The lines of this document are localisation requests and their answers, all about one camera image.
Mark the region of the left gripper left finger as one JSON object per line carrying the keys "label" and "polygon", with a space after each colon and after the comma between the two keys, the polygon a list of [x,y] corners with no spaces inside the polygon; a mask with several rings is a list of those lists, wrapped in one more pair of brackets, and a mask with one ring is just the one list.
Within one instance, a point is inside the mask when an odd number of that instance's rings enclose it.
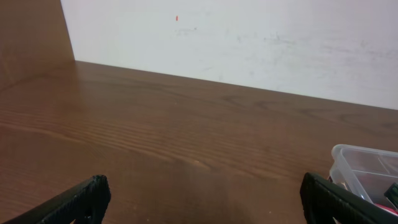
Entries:
{"label": "left gripper left finger", "polygon": [[4,224],[100,224],[110,200],[107,177],[94,175]]}

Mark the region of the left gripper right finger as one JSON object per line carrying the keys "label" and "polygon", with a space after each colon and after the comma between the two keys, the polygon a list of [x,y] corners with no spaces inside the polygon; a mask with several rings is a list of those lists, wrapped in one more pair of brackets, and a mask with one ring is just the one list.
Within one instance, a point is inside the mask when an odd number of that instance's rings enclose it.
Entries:
{"label": "left gripper right finger", "polygon": [[397,223],[397,215],[363,200],[316,173],[307,172],[304,175],[300,197],[308,224]]}

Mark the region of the red Panadol box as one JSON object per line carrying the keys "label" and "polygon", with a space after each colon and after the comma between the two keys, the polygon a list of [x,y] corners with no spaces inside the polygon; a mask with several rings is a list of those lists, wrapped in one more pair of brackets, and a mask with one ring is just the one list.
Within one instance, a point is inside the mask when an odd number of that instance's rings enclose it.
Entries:
{"label": "red Panadol box", "polygon": [[387,212],[389,212],[389,213],[391,213],[391,214],[393,214],[393,215],[395,215],[395,216],[398,216],[398,213],[395,210],[393,210],[393,209],[391,209],[389,207],[385,207],[383,205],[376,204],[376,203],[374,205],[379,207],[379,208],[381,208],[381,209],[383,209],[383,210],[385,210],[385,211],[387,211]]}

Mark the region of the green round-logo box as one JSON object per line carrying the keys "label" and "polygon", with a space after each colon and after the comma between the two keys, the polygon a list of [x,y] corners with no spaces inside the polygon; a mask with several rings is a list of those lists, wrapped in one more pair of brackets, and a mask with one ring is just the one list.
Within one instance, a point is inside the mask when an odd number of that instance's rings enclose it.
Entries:
{"label": "green round-logo box", "polygon": [[384,193],[385,198],[390,201],[395,210],[398,209],[398,185],[394,182]]}

